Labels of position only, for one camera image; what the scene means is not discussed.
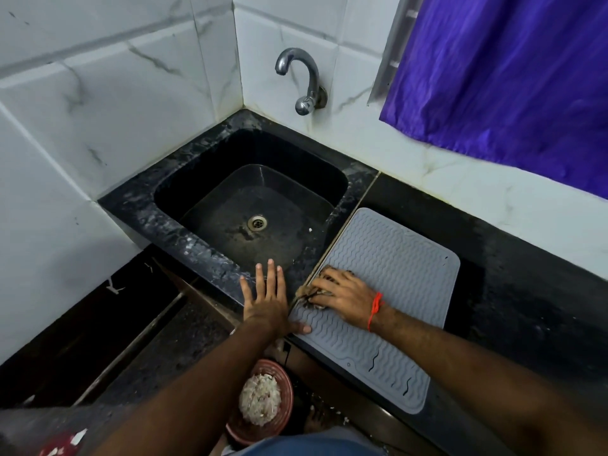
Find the person's right hand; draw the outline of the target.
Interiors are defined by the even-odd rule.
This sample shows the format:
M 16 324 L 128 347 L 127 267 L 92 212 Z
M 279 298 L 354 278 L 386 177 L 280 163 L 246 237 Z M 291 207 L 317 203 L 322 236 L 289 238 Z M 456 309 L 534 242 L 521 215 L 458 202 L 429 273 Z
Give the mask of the person's right hand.
M 326 285 L 325 287 L 336 296 L 342 296 L 346 299 L 345 302 L 341 302 L 321 297 L 320 299 L 316 299 L 315 302 L 328 306 L 335 303 L 336 308 L 332 310 L 338 313 L 342 319 L 355 327 L 367 330 L 371 304 L 377 291 L 371 289 L 358 277 L 355 277 L 353 281 L 342 283 L 340 287 L 336 289 L 331 288 L 331 285 L 327 282 L 317 280 L 315 283 L 319 286 Z

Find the person's left hand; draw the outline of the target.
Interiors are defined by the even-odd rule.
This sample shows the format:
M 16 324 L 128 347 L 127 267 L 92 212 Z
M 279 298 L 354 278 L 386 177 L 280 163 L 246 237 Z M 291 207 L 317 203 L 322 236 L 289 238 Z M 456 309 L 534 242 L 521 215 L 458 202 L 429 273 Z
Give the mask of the person's left hand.
M 255 266 L 255 293 L 252 314 L 243 314 L 243 321 L 261 324 L 272 334 L 272 340 L 282 338 L 289 333 L 288 300 L 283 269 L 277 266 L 277 299 L 266 301 L 266 276 L 262 264 Z

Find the brown scrubbing pad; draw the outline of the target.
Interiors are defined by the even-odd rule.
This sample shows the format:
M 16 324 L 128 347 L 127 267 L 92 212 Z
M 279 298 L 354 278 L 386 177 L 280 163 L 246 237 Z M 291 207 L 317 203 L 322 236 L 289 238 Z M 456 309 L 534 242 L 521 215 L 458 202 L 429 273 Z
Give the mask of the brown scrubbing pad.
M 319 270 L 313 280 L 322 280 L 324 282 L 328 282 L 332 285 L 332 288 L 336 289 L 339 288 L 344 282 L 353 281 L 355 277 L 356 275 L 351 270 L 339 269 L 327 264 Z M 313 306 L 316 309 L 336 308 L 335 303 L 328 306 L 315 302 L 316 299 L 320 299 L 321 297 L 332 300 L 338 299 L 338 296 L 336 296 L 333 292 L 329 291 L 324 286 L 315 286 L 313 281 L 311 281 L 308 284 L 300 286 L 300 288 L 296 291 L 295 302 L 302 305 Z

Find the person's right forearm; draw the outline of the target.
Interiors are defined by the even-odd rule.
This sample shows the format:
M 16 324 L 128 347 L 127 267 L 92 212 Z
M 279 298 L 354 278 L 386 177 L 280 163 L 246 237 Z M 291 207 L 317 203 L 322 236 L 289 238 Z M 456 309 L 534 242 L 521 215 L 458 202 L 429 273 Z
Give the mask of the person's right forearm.
M 376 315 L 373 332 L 518 456 L 608 456 L 608 431 L 541 375 L 388 305 Z

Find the person's left forearm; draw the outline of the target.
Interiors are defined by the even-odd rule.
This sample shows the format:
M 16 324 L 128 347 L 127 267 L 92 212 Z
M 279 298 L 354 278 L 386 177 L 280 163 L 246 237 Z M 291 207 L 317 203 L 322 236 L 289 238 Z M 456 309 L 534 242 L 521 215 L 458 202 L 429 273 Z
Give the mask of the person's left forearm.
M 263 351 L 291 331 L 285 316 L 247 319 L 232 336 L 136 408 L 92 456 L 208 454 Z

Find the red thread wristband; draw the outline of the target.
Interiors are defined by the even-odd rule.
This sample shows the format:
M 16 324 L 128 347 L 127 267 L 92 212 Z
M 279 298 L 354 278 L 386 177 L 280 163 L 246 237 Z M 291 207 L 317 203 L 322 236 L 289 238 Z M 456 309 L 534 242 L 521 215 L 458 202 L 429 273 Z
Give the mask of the red thread wristband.
M 381 292 L 376 292 L 375 297 L 371 304 L 370 316 L 369 316 L 368 323 L 367 323 L 367 330 L 370 333 L 373 331 L 371 329 L 373 320 L 374 320 L 376 314 L 378 314 L 378 312 L 381 310 L 381 308 L 383 306 L 384 306 L 383 294 Z

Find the red round waste bowl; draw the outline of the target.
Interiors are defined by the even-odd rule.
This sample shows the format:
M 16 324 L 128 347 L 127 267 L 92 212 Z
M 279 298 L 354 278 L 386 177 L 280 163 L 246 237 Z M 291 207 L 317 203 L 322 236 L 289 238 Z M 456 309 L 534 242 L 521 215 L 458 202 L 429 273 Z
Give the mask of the red round waste bowl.
M 261 359 L 255 364 L 248 378 L 262 373 L 270 374 L 276 378 L 280 386 L 282 402 L 279 406 L 276 417 L 268 424 L 258 427 L 247 422 L 242 417 L 238 409 L 238 399 L 241 391 L 239 392 L 237 404 L 227 421 L 225 429 L 228 435 L 230 435 L 232 439 L 242 446 L 250 446 L 266 438 L 279 436 L 284 431 L 293 411 L 293 385 L 283 367 L 281 367 L 275 361 Z

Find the grey ribbed silicone mat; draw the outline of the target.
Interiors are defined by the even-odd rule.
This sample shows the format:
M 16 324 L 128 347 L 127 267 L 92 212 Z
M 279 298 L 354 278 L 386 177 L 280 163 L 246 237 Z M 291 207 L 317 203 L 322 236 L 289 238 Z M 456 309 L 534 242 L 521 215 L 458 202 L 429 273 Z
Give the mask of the grey ribbed silicone mat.
M 315 269 L 350 270 L 386 304 L 444 327 L 460 260 L 451 250 L 369 208 L 359 208 Z M 313 329 L 297 338 L 407 414 L 424 407 L 430 377 L 396 347 L 344 322 L 330 309 L 296 304 L 291 319 Z

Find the white food scraps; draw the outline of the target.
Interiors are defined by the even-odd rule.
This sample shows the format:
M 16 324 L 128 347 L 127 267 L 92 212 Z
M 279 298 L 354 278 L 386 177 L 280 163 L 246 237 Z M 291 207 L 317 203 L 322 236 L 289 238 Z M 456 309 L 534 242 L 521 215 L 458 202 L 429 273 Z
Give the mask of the white food scraps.
M 248 378 L 238 399 L 238 409 L 249 423 L 262 427 L 277 415 L 282 403 L 280 386 L 270 374 L 256 374 Z

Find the black stone sink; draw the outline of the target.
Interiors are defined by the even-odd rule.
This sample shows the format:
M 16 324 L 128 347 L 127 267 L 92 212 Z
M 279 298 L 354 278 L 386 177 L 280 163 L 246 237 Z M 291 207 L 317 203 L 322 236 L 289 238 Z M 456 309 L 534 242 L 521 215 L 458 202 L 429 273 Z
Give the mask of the black stone sink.
M 110 214 L 197 274 L 241 312 L 239 277 L 273 259 L 292 297 L 379 171 L 240 110 L 99 199 Z M 247 228 L 262 214 L 268 226 Z

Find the red and white object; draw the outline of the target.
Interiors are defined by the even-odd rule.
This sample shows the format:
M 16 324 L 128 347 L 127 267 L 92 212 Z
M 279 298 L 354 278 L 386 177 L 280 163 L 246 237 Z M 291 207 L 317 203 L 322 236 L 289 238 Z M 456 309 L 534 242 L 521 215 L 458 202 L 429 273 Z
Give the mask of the red and white object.
M 64 432 L 52 437 L 41 449 L 37 450 L 36 456 L 77 456 L 82 448 L 88 429 L 84 428 L 77 432 Z

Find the purple curtain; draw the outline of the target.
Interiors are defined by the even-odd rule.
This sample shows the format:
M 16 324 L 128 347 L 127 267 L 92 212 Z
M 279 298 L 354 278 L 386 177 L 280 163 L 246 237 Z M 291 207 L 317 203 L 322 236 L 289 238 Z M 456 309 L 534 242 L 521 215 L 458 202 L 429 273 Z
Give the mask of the purple curtain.
M 424 0 L 379 118 L 608 199 L 608 0 Z

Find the chrome wall faucet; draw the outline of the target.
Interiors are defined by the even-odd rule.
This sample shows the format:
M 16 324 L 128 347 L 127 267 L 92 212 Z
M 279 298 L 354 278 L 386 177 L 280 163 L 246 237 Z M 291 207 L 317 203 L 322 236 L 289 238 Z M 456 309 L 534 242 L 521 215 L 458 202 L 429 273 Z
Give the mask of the chrome wall faucet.
M 293 61 L 300 61 L 308 69 L 309 83 L 307 94 L 295 103 L 295 111 L 301 116 L 312 114 L 317 109 L 323 109 L 328 102 L 328 93 L 320 82 L 319 69 L 313 57 L 304 49 L 293 47 L 282 51 L 276 61 L 275 71 L 285 76 Z

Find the metal window frame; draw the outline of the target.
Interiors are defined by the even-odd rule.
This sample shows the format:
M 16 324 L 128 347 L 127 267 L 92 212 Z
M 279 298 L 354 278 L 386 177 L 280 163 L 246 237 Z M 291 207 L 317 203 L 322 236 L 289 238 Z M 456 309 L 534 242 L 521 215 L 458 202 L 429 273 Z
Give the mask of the metal window frame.
M 367 106 L 382 107 L 424 0 L 399 0 Z

